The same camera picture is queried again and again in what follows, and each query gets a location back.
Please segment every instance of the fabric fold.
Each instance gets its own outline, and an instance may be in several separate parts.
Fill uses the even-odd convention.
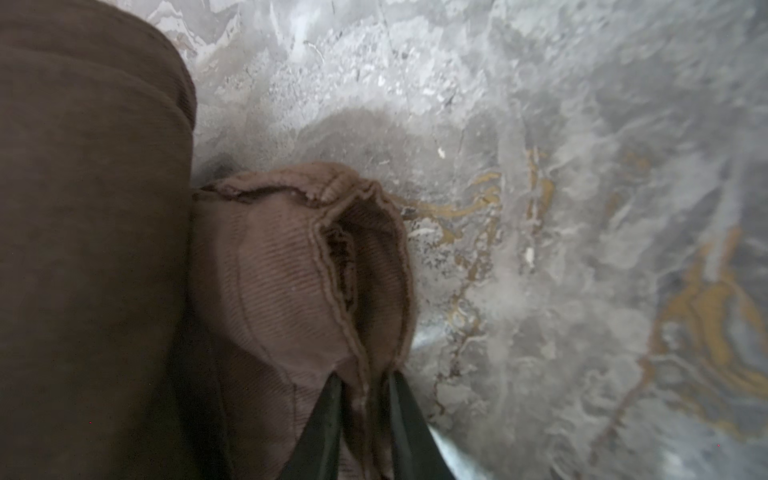
[[[398,209],[377,182],[325,163],[240,174],[194,199],[190,296],[217,345],[208,352],[227,442],[211,441],[230,474],[275,478],[335,371],[345,383],[342,475],[388,476],[380,390],[413,331]]]

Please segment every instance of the gray marble floor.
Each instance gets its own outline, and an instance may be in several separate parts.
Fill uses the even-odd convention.
[[[768,478],[765,0],[113,3],[193,72],[195,182],[398,195],[460,478]]]

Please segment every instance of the dark brown cloth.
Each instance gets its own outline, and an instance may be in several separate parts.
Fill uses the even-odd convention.
[[[166,360],[194,87],[148,24],[0,2],[0,478],[195,478]]]
[[[223,453],[208,463],[275,478],[336,371],[346,386],[341,477],[391,476],[379,400],[413,331],[396,207],[375,181],[323,163],[241,174],[195,199],[190,295],[204,328],[191,327],[184,345],[200,347],[182,356],[207,381],[190,382],[184,398],[196,405],[190,423],[209,434],[199,450]]]

